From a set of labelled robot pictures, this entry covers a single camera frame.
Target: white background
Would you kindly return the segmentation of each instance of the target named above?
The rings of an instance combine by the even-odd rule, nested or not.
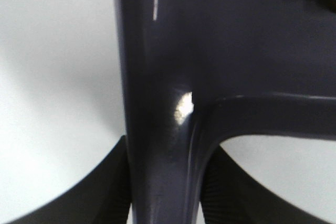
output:
[[[0,223],[76,184],[124,134],[114,19],[113,0],[0,0]],[[275,193],[336,223],[333,142],[223,146]]]

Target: white floor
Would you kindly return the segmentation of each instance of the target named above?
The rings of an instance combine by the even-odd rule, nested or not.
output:
[[[115,30],[113,0],[0,0],[0,223],[76,184],[124,134]],[[224,148],[336,223],[335,143],[254,136]]]

